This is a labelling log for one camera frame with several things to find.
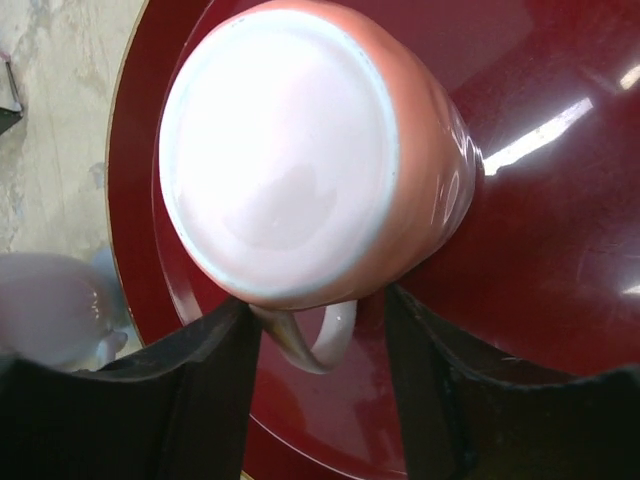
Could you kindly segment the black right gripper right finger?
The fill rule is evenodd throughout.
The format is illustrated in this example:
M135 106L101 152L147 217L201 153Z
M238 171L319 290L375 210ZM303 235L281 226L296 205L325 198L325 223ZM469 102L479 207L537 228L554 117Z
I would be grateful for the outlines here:
M411 479L635 479L639 369L575 377L508 355L385 291L391 379Z

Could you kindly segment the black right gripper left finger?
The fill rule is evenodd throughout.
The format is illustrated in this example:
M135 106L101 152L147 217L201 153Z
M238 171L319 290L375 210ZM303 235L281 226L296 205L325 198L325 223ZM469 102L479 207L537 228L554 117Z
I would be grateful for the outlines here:
M237 479L261 329L234 298L98 371L1 359L5 479Z

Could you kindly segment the grey footed mug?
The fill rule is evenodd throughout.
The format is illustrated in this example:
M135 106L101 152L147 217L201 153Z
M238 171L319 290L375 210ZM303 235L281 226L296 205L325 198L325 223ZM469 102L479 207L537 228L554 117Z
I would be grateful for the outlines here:
M115 360L128 335L111 251L87 263L45 252L1 255L1 353L57 369Z

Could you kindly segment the pink mug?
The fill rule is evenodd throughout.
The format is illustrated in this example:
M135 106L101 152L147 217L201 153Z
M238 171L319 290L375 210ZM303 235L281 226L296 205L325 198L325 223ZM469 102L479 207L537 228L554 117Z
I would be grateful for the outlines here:
M158 136L187 254L315 374L342 360L358 301L451 238L480 162L424 63L327 1L268 1L213 28Z

